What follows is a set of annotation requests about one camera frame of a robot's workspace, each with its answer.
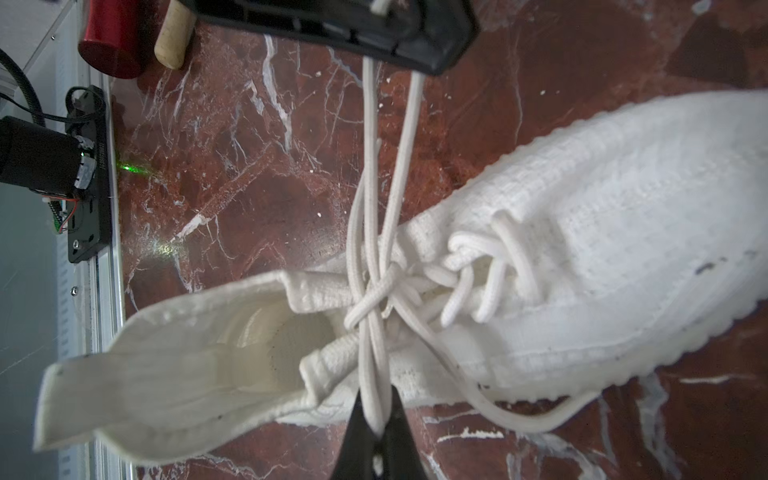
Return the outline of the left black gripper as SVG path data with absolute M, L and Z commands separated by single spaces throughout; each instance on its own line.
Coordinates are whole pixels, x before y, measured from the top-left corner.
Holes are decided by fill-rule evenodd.
M 469 1 L 185 1 L 218 26 L 320 44 L 440 76 L 479 33 Z

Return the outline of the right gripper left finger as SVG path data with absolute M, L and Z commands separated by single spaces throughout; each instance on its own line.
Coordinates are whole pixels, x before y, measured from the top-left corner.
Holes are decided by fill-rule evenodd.
M 377 442 L 377 437 L 364 417 L 361 394 L 358 393 L 329 479 L 377 479 L 378 475 L 374 470 Z

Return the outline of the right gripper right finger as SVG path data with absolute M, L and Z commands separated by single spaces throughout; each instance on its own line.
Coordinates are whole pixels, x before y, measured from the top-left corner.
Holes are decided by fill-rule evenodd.
M 382 460 L 378 479 L 427 480 L 399 391 L 392 387 L 392 411 L 377 454 Z

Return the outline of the white knit sneaker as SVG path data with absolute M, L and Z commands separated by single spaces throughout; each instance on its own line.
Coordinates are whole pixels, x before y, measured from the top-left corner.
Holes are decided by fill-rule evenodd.
M 767 297 L 767 93 L 657 97 L 553 130 L 399 223 L 424 78 L 385 211 L 376 82 L 346 249 L 136 312 L 49 366 L 36 451 L 99 440 L 137 465 L 264 424 L 466 402 L 536 434 L 705 345 Z

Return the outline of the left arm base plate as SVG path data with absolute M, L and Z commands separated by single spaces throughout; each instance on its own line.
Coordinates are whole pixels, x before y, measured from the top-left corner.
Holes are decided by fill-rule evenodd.
M 68 260 L 72 264 L 95 257 L 112 241 L 112 191 L 107 145 L 107 102 L 96 86 L 75 87 L 67 95 L 65 132 L 80 148 L 75 180 L 74 213 L 66 221 Z

